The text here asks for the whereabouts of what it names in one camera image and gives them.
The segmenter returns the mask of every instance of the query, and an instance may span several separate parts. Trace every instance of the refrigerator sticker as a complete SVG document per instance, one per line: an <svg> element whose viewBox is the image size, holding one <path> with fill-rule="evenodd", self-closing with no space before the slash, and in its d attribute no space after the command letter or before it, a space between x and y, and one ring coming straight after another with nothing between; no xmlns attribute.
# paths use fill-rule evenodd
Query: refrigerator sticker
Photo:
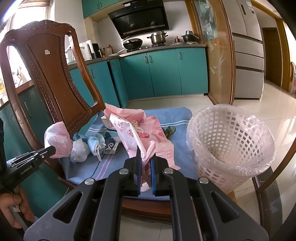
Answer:
<svg viewBox="0 0 296 241"><path fill-rule="evenodd" d="M254 13L254 9L253 9L253 6L252 6L252 3L251 3L251 0L246 0L247 2L247 5L249 7L249 9L251 10L252 13Z"/></svg>

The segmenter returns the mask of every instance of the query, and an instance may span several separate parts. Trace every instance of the doorway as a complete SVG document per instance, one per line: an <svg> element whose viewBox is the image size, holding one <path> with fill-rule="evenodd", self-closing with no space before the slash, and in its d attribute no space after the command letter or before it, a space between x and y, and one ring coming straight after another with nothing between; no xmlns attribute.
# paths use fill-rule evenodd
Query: doorway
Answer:
<svg viewBox="0 0 296 241"><path fill-rule="evenodd" d="M266 79L281 87L282 57L281 42L277 28L262 28L265 61L266 61Z"/></svg>

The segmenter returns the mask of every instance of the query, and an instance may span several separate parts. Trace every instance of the human hand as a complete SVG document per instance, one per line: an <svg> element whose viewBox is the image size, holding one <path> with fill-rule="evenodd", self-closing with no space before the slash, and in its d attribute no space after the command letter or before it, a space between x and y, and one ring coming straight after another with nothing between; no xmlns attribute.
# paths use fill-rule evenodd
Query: human hand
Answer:
<svg viewBox="0 0 296 241"><path fill-rule="evenodd" d="M14 228L20 229L22 228L20 224L15 220L9 206L19 205L21 212L24 214L25 218L28 221L34 222L35 216L30 209L27 195L25 191L20 187L19 195L12 193L3 193L0 194L0 209L3 212L4 216L8 220L8 222Z"/></svg>

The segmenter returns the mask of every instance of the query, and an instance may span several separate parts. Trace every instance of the triangular cutout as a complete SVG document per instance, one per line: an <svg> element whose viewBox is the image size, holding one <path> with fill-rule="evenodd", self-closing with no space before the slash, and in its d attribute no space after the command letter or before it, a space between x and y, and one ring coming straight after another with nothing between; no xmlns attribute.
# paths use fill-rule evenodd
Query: triangular cutout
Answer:
<svg viewBox="0 0 296 241"><path fill-rule="evenodd" d="M70 223L81 197L81 192L75 193L67 203L55 211L53 217L64 223Z"/></svg>
<svg viewBox="0 0 296 241"><path fill-rule="evenodd" d="M227 203L218 193L212 192L211 196L216 204L223 223L227 223L239 217L239 213L235 211L233 207Z"/></svg>

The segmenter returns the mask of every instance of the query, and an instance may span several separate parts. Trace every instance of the crumpled pink bag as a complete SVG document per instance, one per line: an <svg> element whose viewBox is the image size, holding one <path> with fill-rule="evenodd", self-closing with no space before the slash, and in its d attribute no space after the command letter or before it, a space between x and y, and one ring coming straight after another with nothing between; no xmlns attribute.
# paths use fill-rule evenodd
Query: crumpled pink bag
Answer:
<svg viewBox="0 0 296 241"><path fill-rule="evenodd" d="M104 114L110 121L110 126L117 130L129 157L136 156L139 147L142 173L149 185L151 180L149 160L154 153L167 159L169 167L180 169L174 162L174 145L165 137L156 116L146 116L143 110L120 109L109 104L106 104Z"/></svg>
<svg viewBox="0 0 296 241"><path fill-rule="evenodd" d="M52 124L44 133L44 147L54 146L56 153L50 158L67 157L73 148L73 141L70 139L65 124L57 122Z"/></svg>

